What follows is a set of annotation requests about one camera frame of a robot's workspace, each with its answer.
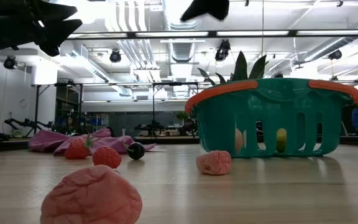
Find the table surface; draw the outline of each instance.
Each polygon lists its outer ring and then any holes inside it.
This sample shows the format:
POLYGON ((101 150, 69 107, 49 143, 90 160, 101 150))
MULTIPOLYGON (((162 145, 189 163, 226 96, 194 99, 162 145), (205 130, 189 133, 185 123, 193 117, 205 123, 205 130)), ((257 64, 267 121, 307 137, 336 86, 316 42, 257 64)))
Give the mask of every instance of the table surface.
MULTIPOLYGON (((137 223, 358 224, 358 146, 327 157, 235 159, 224 176, 199 174, 199 145, 159 146, 118 171, 139 191, 137 223)), ((39 223, 40 206, 62 177, 92 166, 29 151, 0 152, 0 223, 39 223)))

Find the pink squishy ball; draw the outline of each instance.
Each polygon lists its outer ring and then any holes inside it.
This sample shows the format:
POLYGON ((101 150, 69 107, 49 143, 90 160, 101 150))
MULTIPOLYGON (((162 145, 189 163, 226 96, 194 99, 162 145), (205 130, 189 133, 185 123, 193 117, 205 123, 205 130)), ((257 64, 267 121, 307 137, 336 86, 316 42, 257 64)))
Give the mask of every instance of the pink squishy ball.
POLYGON ((100 165, 63 178, 42 202, 41 224, 133 224, 141 211, 135 187, 100 165))
POLYGON ((231 156, 226 151, 212 151, 198 156, 196 163, 198 171, 203 174, 224 175, 230 171, 231 156))

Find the purple cloth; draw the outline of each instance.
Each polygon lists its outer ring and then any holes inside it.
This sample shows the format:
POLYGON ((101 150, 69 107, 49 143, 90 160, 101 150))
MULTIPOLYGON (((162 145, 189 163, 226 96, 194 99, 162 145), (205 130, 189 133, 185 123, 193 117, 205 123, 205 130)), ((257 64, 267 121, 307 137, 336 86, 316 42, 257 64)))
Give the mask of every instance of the purple cloth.
MULTIPOLYGON (((86 136, 87 135, 84 134, 82 136, 68 137, 64 134, 41 130, 30 139, 29 148, 30 150, 37 152, 53 151, 54 156, 63 155, 72 140, 76 138, 82 138, 85 140, 86 136)), ((120 154, 126 154, 127 150, 122 142, 127 145, 135 142, 130 136, 112 138, 110 136, 110 130, 107 128, 100 129, 99 131, 91 134, 91 136, 94 138, 100 138, 98 141, 93 143, 92 148, 90 149, 92 153, 100 147, 109 146, 120 154)), ((155 144, 144 145, 146 151, 149 151, 154 146, 155 144)))

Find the green plant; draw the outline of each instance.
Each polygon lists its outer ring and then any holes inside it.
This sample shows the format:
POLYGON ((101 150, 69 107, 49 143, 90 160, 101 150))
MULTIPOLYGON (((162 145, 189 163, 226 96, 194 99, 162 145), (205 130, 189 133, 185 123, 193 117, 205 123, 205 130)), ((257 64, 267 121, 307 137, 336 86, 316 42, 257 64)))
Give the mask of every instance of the green plant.
MULTIPOLYGON (((241 81, 241 80, 247 80, 247 79, 258 79, 263 78, 265 73, 265 66, 268 64, 266 62, 266 55, 258 59, 254 66, 252 67, 251 72, 248 76, 247 71, 247 60, 246 57, 242 52, 240 52, 237 61, 236 61, 236 67, 234 69, 234 74, 231 74, 230 80, 226 81, 222 75, 215 73, 219 77, 219 81, 221 84, 227 83, 227 82, 234 82, 234 81, 241 81)), ((207 80, 210 81, 212 85, 216 85, 216 83, 209 77, 209 75, 202 69, 198 68, 201 75, 207 80)))
POLYGON ((177 114, 177 118, 178 118, 179 120, 183 120, 183 119, 188 119, 189 116, 187 115, 186 112, 181 111, 181 112, 179 112, 179 113, 177 114))

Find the yellow ball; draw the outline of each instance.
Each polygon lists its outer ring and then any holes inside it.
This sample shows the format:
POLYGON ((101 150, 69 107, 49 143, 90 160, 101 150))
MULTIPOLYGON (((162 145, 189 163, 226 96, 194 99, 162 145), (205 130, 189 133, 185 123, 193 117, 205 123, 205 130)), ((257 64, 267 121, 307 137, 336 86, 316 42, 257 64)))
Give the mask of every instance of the yellow ball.
POLYGON ((283 128, 277 131, 277 152, 283 153, 287 147, 287 131, 283 128))
POLYGON ((240 130, 236 128, 236 141, 235 141, 236 153, 238 153, 241 150, 243 145, 244 145, 244 138, 242 137, 242 133, 240 132, 240 130))

